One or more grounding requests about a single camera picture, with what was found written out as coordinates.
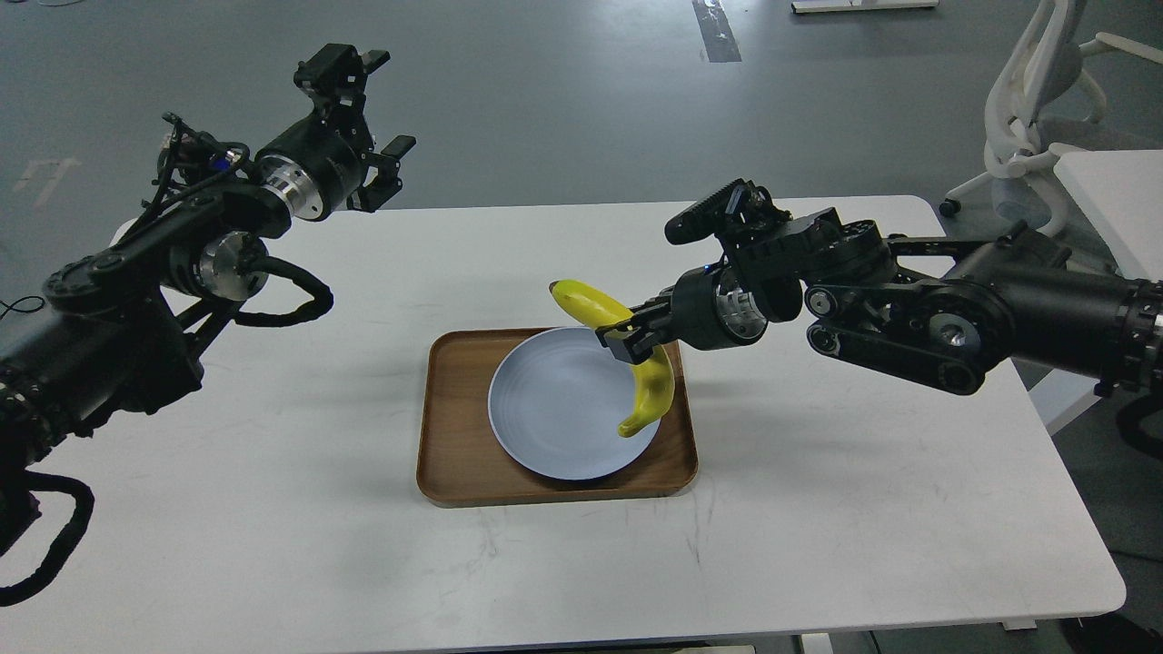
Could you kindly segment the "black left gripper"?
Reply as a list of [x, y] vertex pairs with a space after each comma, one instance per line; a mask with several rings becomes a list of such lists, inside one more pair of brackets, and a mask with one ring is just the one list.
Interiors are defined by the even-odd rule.
[[[297, 123], [257, 154], [259, 179], [291, 215], [322, 221], [333, 212], [373, 213], [404, 189], [402, 159], [418, 140], [398, 135], [374, 152], [364, 107], [370, 74], [391, 61], [386, 50], [361, 54], [328, 43], [298, 64], [294, 85], [314, 104], [320, 123]], [[369, 171], [374, 176], [365, 182]]]

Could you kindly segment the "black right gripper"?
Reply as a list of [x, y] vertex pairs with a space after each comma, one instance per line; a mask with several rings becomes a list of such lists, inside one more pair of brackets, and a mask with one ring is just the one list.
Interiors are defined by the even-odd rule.
[[719, 351], [750, 346], [768, 330], [768, 318], [726, 264], [690, 269], [672, 289], [629, 311], [632, 317], [595, 328], [595, 335], [614, 358], [634, 365], [675, 337], [698, 351]]

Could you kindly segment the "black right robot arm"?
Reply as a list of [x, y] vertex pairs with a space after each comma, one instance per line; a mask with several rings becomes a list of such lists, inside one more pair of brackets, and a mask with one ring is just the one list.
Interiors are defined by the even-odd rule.
[[713, 236], [722, 256], [632, 317], [602, 318], [595, 332], [615, 358], [638, 364], [672, 341], [749, 346], [809, 310], [814, 351], [957, 396], [1009, 357], [1094, 378], [1100, 397], [1139, 391], [1118, 434], [1160, 457], [1160, 438], [1141, 426], [1160, 413], [1160, 282], [1072, 272], [1070, 250], [1026, 223], [966, 241], [885, 237], [832, 208], [793, 218], [743, 179], [675, 215], [665, 235]]

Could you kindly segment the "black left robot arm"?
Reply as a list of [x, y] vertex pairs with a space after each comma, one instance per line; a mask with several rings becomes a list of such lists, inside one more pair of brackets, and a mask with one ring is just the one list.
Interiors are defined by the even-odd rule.
[[283, 328], [333, 308], [323, 280], [266, 244], [293, 219], [372, 213], [402, 190], [415, 137], [378, 148], [364, 115], [370, 74], [390, 58], [328, 43], [299, 63], [293, 79], [313, 108], [258, 152], [167, 114], [172, 130], [142, 214], [109, 247], [43, 282], [45, 321], [3, 340], [3, 550], [40, 518], [38, 493], [66, 495], [74, 509], [33, 574], [3, 587], [3, 606], [53, 582], [93, 514], [83, 481], [35, 463], [114, 413], [154, 414], [199, 390], [200, 358], [229, 324]]

